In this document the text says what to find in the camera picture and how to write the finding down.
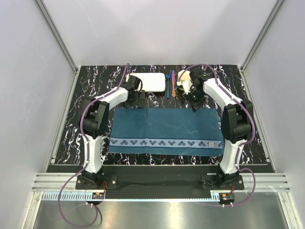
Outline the white rectangular plate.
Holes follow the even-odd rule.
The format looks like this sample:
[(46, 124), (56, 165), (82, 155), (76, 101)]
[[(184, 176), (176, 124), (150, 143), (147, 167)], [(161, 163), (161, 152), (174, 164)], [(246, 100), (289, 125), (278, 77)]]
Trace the white rectangular plate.
[(131, 73), (126, 76), (134, 75), (143, 82), (142, 89), (145, 92), (164, 92), (166, 88), (165, 75), (163, 73)]

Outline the yellow mug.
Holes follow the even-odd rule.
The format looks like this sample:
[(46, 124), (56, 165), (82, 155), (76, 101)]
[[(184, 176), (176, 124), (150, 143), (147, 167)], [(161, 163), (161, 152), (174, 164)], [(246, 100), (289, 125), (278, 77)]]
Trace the yellow mug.
[(190, 71), (185, 71), (185, 72), (184, 72), (184, 70), (179, 71), (177, 82), (178, 81), (186, 81), (186, 80), (191, 80)]

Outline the blue small fork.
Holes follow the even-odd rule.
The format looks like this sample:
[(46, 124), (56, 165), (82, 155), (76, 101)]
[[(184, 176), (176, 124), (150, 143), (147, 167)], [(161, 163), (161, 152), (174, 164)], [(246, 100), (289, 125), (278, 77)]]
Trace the blue small fork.
[(166, 75), (166, 82), (167, 82), (167, 93), (166, 93), (166, 98), (169, 99), (170, 98), (170, 94), (169, 94), (169, 86), (170, 86), (170, 74)]

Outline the blue patterned cloth placemat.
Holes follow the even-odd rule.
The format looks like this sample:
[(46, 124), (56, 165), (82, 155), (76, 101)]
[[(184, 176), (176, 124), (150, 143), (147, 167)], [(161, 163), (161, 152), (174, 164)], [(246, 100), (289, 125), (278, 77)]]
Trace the blue patterned cloth placemat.
[(224, 139), (214, 108), (120, 108), (109, 151), (120, 154), (221, 156)]

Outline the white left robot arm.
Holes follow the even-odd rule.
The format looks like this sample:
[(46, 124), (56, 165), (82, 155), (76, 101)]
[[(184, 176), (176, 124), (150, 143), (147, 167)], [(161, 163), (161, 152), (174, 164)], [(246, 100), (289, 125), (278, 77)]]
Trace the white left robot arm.
[(136, 102), (142, 86), (140, 78), (129, 75), (127, 81), (120, 82), (109, 92), (84, 100), (79, 122), (84, 141), (84, 165), (79, 177), (93, 189), (103, 183), (100, 153), (102, 136), (108, 128), (109, 111), (121, 103)]

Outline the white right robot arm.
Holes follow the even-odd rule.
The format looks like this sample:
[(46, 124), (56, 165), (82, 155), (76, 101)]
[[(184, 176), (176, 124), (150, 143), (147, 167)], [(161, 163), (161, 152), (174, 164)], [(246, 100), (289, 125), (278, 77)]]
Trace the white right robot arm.
[(182, 80), (186, 100), (196, 112), (210, 96), (222, 110), (221, 132), (225, 139), (223, 158), (216, 175), (203, 181), (208, 187), (232, 188), (238, 182), (238, 166), (244, 145), (255, 137), (254, 109), (251, 101), (231, 93), (217, 78), (216, 72), (204, 73), (200, 68), (185, 70), (189, 75)]

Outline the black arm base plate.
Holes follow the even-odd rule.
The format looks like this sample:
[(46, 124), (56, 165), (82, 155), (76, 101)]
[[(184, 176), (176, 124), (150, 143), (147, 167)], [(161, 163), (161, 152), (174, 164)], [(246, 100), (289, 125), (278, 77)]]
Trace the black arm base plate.
[(101, 172), (77, 177), (77, 189), (116, 190), (128, 185), (198, 187), (203, 190), (243, 190), (242, 176), (224, 175), (219, 166), (103, 166)]

